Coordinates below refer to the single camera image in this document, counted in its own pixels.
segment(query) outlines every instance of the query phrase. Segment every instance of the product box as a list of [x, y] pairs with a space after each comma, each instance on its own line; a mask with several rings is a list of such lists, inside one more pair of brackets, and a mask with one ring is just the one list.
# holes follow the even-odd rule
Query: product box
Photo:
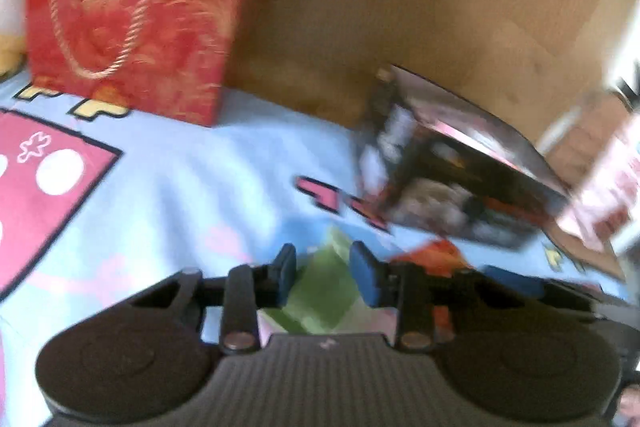
[[356, 129], [358, 185], [392, 223], [518, 248], [567, 194], [513, 127], [402, 68], [379, 74]]

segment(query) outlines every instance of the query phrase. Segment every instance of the orange fabric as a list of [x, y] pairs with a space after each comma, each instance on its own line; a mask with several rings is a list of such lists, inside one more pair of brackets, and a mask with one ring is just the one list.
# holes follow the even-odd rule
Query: orange fabric
[[[455, 270], [467, 268], [466, 262], [460, 250], [447, 239], [430, 241], [423, 247], [412, 250], [409, 253], [394, 257], [394, 261], [406, 261], [424, 268], [429, 275], [451, 277]], [[436, 333], [450, 336], [453, 334], [453, 324], [446, 306], [433, 308], [433, 319], [436, 325]]]

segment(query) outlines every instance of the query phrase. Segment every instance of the red gift bag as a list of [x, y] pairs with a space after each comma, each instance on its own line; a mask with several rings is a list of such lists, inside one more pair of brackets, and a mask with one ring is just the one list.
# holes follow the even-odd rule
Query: red gift bag
[[33, 83], [209, 125], [242, 0], [28, 0]]

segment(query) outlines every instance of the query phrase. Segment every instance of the pink pattern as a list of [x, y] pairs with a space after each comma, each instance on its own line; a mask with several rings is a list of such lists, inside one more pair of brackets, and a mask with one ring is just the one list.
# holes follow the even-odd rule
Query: pink pattern
[[384, 333], [389, 341], [393, 342], [396, 337], [396, 323], [398, 316], [395, 310], [376, 310], [373, 320], [366, 328], [366, 331], [379, 331]]
[[126, 271], [126, 260], [121, 255], [115, 255], [100, 264], [93, 279], [69, 279], [35, 271], [26, 282], [55, 295], [93, 296], [102, 307], [117, 302], [133, 288]]
[[[117, 153], [25, 115], [0, 116], [2, 293], [37, 261]], [[75, 174], [69, 155], [81, 165]]]
[[382, 217], [380, 217], [378, 214], [370, 210], [367, 203], [362, 201], [360, 198], [354, 197], [348, 198], [347, 201], [352, 210], [365, 218], [368, 225], [375, 227], [376, 229], [383, 230], [383, 232], [388, 232], [389, 229], [386, 221], [382, 219]]
[[246, 253], [244, 242], [239, 233], [228, 225], [211, 227], [204, 242], [209, 250], [217, 255], [230, 257], [238, 261], [238, 264], [254, 263], [254, 258]]
[[610, 140], [587, 180], [558, 218], [558, 226], [585, 247], [604, 251], [611, 235], [640, 214], [640, 118], [636, 114]]
[[279, 331], [282, 330], [273, 327], [271, 323], [265, 320], [262, 313], [258, 313], [258, 332], [260, 333], [260, 345], [262, 347], [269, 343], [269, 339], [273, 333], [278, 333]]
[[307, 178], [306, 176], [299, 176], [296, 178], [296, 188], [312, 196], [316, 205], [323, 210], [328, 210], [335, 214], [338, 213], [340, 190], [334, 186]]

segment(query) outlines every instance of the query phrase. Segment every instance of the light blue fabric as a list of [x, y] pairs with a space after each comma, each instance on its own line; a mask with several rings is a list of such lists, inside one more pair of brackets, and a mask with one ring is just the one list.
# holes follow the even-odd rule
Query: light blue fabric
[[[374, 230], [346, 206], [329, 214], [294, 188], [294, 177], [303, 175], [355, 192], [351, 134], [335, 124], [232, 90], [225, 91], [213, 128], [137, 111], [87, 122], [66, 114], [80, 101], [75, 96], [14, 100], [28, 81], [23, 73], [0, 84], [0, 107], [79, 130], [124, 155], [33, 272], [0, 303], [6, 366], [0, 427], [32, 427], [48, 418], [33, 372], [47, 340], [183, 267], [219, 276], [244, 262], [267, 263], [283, 243], [301, 252], [320, 245], [330, 225], [365, 241], [380, 257], [432, 237], [399, 227], [392, 235]], [[569, 261], [554, 273], [542, 237], [521, 252], [454, 243], [475, 266], [588, 280], [624, 295], [617, 281], [593, 270], [580, 274]], [[213, 312], [207, 321], [210, 340], [217, 338], [217, 317]]]

